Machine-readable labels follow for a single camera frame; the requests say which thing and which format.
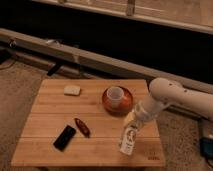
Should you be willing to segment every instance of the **bowl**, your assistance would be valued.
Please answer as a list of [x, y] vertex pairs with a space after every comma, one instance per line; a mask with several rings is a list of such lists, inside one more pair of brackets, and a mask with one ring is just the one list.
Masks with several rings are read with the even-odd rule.
[[[116, 105], [114, 102], [112, 103], [112, 99], [109, 98], [108, 90], [112, 87], [119, 87], [123, 91], [123, 93], [121, 93], [122, 97], [119, 99], [120, 102]], [[102, 104], [108, 113], [116, 116], [123, 116], [132, 110], [133, 96], [127, 88], [121, 86], [111, 86], [104, 91], [102, 95]]]

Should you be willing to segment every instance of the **brown food item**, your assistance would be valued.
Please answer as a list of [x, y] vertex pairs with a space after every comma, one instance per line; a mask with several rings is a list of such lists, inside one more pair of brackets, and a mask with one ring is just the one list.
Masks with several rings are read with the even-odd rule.
[[90, 130], [86, 126], [86, 124], [83, 121], [81, 121], [80, 119], [78, 119], [78, 118], [75, 118], [74, 120], [75, 120], [75, 124], [77, 125], [77, 127], [81, 131], [81, 133], [85, 137], [89, 138], [90, 137]]

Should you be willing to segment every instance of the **cup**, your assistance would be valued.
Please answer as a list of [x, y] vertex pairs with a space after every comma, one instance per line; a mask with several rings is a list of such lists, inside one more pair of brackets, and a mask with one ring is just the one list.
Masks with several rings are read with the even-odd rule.
[[106, 93], [110, 107], [112, 108], [119, 107], [124, 97], [123, 89], [118, 86], [112, 86], [107, 89]]

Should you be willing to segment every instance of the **cable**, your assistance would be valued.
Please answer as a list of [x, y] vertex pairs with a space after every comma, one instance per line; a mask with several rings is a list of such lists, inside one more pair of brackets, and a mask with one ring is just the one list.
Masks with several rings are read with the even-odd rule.
[[14, 54], [14, 56], [16, 57], [16, 59], [14, 59], [14, 61], [11, 64], [9, 64], [8, 66], [0, 68], [1, 71], [11, 68], [18, 61], [18, 57], [15, 54]]
[[206, 163], [208, 164], [208, 166], [213, 169], [213, 164], [209, 161], [209, 159], [207, 159], [207, 158], [205, 158], [205, 159], [206, 159]]

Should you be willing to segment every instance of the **wood grain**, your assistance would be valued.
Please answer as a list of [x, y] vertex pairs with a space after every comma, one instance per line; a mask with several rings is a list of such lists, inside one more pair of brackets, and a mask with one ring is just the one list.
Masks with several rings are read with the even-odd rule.
[[73, 138], [64, 152], [54, 148], [52, 145], [54, 140], [53, 138], [20, 139], [12, 165], [141, 167], [165, 164], [159, 138], [138, 138], [132, 156], [118, 151], [118, 138], [94, 138], [92, 141], [86, 138]]
[[[103, 114], [99, 116], [81, 116], [79, 119], [83, 120], [91, 131], [92, 138], [116, 138], [121, 135], [123, 123], [120, 122], [120, 117], [110, 117]], [[56, 138], [64, 129], [66, 124], [71, 125], [77, 129], [74, 118], [71, 116], [31, 116], [28, 118], [21, 137], [48, 137]], [[137, 137], [155, 138], [158, 135], [158, 129], [155, 121], [152, 121], [144, 126], [138, 133]], [[84, 137], [80, 132], [77, 132], [75, 137]]]
[[[80, 96], [65, 96], [66, 85], [79, 85]], [[146, 124], [138, 133], [135, 152], [126, 156], [119, 152], [119, 139], [125, 116], [110, 115], [101, 97], [112, 85], [127, 88], [134, 102], [147, 93], [144, 80], [44, 80], [34, 101], [12, 159], [13, 166], [116, 166], [143, 167], [165, 165], [156, 121]], [[91, 138], [78, 131], [74, 118], [84, 121]], [[64, 152], [53, 142], [66, 125], [77, 130]]]

